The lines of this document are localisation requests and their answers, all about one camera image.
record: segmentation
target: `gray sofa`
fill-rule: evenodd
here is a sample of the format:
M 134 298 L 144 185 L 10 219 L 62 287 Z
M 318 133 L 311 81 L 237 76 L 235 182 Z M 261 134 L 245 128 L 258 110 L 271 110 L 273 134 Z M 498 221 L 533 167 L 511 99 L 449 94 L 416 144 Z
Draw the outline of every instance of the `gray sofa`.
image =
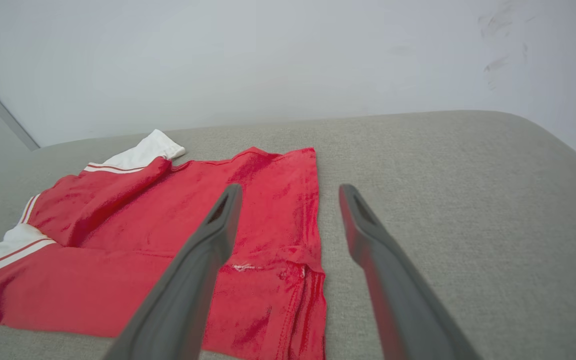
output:
M 445 111 L 166 134 L 187 150 L 175 164 L 315 148 L 327 358 L 382 357 L 338 205 L 351 183 L 483 358 L 576 359 L 576 152 L 534 123 Z M 142 137 L 48 146 L 0 173 L 0 241 L 34 194 Z M 111 341 L 0 326 L 0 360 L 96 360 Z

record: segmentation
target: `wall stain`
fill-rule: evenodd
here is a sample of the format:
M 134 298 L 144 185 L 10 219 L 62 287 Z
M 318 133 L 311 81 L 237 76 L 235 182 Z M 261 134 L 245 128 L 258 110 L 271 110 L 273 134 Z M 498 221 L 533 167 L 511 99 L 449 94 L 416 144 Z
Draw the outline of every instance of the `wall stain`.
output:
M 507 65 L 508 65 L 508 55 L 505 55 L 505 56 L 499 57 L 499 59 L 496 59 L 496 60 L 492 61 L 491 63 L 489 63 L 484 68 L 484 73 L 494 73 L 495 71 L 498 71 L 499 69 L 501 69 Z
M 517 9 L 527 0 L 503 0 L 492 14 L 482 15 L 477 19 L 482 39 L 494 38 L 500 34 L 510 36 L 513 16 Z

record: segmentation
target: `red jacket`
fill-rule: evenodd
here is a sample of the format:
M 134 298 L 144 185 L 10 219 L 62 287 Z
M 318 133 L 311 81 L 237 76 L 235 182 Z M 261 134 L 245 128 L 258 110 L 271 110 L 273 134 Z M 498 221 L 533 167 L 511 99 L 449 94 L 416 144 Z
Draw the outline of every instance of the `red jacket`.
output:
M 250 360 L 323 359 L 313 148 L 253 147 L 172 166 L 183 152 L 155 130 L 30 199 L 0 242 L 0 324 L 116 337 L 222 191 L 239 183 L 237 238 L 202 347 Z

